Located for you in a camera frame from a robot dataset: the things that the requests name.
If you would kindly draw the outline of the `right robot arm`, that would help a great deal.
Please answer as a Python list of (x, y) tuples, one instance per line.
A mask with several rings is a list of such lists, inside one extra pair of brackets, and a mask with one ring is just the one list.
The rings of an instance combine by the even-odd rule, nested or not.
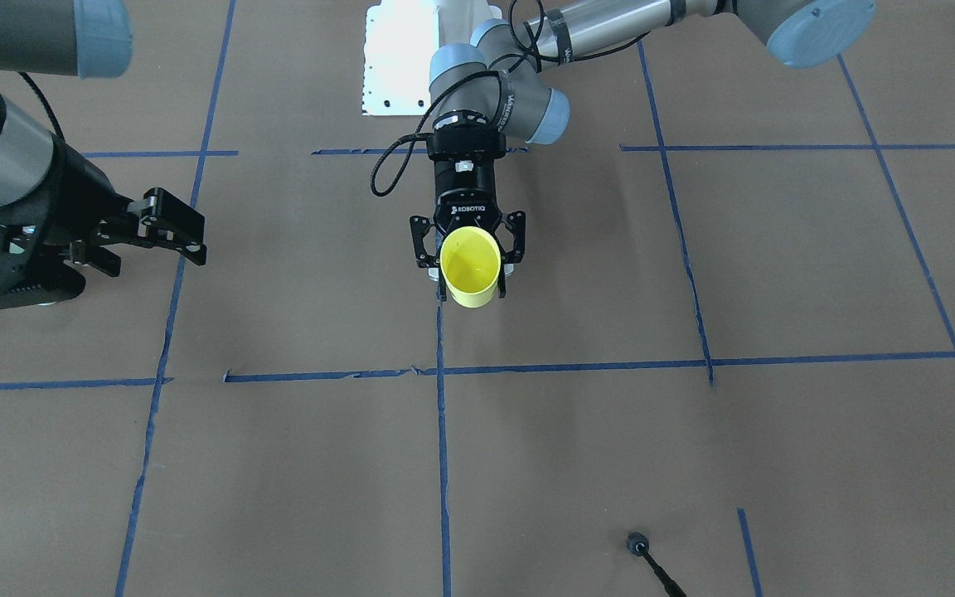
[[(121, 1), (0, 1), (0, 70), (118, 78), (133, 33)], [(114, 243), (207, 260), (204, 216), (156, 187), (134, 201), (93, 163), (0, 94), (0, 292), (71, 272), (76, 262), (120, 273)]]

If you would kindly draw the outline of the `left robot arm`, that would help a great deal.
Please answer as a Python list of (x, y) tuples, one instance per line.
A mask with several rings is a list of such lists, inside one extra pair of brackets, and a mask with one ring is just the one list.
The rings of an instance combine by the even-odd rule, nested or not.
[(436, 298), (480, 308), (507, 294), (507, 277), (526, 257), (526, 213), (497, 203), (494, 166), (508, 140), (557, 143), (571, 104), (543, 82), (548, 70), (598, 60), (690, 17), (731, 15), (785, 66), (819, 66), (870, 26), (872, 1), (579, 1), (538, 8), (528, 22), (478, 23), (469, 41), (441, 46), (429, 61), (431, 99), (413, 133), (434, 167), (432, 216), (410, 218), (414, 262)]

